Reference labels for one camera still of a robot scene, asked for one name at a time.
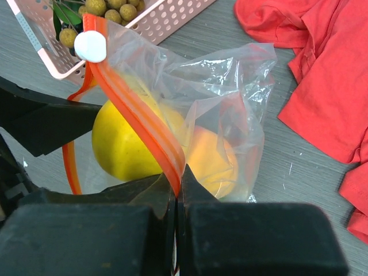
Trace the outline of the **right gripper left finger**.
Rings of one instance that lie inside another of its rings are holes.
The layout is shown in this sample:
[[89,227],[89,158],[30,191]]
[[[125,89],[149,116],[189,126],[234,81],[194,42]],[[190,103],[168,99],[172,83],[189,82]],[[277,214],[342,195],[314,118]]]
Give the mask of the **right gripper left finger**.
[[1,274],[172,275],[174,209],[164,175],[83,196],[39,188],[1,229]]

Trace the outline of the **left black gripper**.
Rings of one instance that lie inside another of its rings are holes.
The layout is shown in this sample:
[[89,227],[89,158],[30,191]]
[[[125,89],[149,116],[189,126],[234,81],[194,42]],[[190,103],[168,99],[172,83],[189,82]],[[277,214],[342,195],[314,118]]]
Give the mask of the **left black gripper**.
[[[100,108],[22,88],[1,78],[1,127],[35,157],[90,132]],[[1,136],[1,227],[19,201],[36,190]]]

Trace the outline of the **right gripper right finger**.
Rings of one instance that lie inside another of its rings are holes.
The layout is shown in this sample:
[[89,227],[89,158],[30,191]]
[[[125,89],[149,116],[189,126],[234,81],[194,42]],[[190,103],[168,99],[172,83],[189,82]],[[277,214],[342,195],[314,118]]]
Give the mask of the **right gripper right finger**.
[[180,275],[347,275],[325,213],[301,203],[220,202],[189,167],[177,201]]

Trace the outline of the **yellow orange peach fruit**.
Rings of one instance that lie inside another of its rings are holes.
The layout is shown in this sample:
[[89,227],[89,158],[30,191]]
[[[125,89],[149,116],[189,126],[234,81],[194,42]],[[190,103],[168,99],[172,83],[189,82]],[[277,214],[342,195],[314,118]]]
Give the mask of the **yellow orange peach fruit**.
[[216,198],[227,196],[237,184],[239,165],[232,146],[208,129],[194,128],[187,163],[196,180]]

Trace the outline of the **yellow lemon fruit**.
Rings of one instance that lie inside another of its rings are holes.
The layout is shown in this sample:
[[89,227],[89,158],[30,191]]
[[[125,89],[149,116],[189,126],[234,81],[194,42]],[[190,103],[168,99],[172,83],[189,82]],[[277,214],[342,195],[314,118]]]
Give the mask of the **yellow lemon fruit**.
[[100,167],[123,182],[162,173],[148,148],[111,101],[102,106],[95,118],[91,142]]

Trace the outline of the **clear zip top bag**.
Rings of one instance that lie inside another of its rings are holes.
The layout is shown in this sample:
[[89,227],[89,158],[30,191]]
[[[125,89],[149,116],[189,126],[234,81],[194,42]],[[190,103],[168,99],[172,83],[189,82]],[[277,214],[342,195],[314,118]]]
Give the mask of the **clear zip top bag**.
[[[236,155],[238,180],[221,201],[249,201],[258,175],[265,134],[264,113],[277,57],[269,43],[248,43],[188,60],[132,32],[126,43],[115,27],[87,14],[75,41],[85,60],[82,87],[70,100],[111,101],[155,158],[178,192],[196,126],[225,139]],[[81,158],[74,142],[63,147],[64,168],[74,194],[123,182],[103,170],[93,148]]]

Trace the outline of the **pink plastic basket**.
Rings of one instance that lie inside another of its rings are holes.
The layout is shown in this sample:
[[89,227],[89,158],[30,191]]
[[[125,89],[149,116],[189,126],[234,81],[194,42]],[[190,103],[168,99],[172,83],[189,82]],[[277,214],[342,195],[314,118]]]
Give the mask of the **pink plastic basket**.
[[[207,1],[146,1],[145,9],[127,26],[115,27],[112,37],[126,43],[132,32],[158,45],[189,22],[213,2]],[[13,14],[43,61],[49,73],[58,80],[68,79],[81,85],[85,63],[73,57],[57,41],[53,26],[51,1],[8,1]]]

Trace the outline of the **brown longan bunch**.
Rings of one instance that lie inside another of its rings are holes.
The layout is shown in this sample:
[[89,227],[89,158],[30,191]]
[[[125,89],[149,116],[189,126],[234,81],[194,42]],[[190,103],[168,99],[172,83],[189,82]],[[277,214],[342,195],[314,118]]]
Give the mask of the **brown longan bunch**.
[[56,40],[70,51],[76,36],[84,31],[83,16],[93,14],[126,26],[145,9],[144,1],[135,0],[70,0],[52,1]]

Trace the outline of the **red cloth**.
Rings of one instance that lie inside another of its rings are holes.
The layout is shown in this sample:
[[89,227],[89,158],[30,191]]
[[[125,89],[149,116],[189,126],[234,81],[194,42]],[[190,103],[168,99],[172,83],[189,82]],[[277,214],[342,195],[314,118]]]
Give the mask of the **red cloth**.
[[236,1],[250,37],[291,48],[297,87],[279,119],[313,146],[356,168],[340,195],[354,211],[347,229],[367,241],[367,2]]

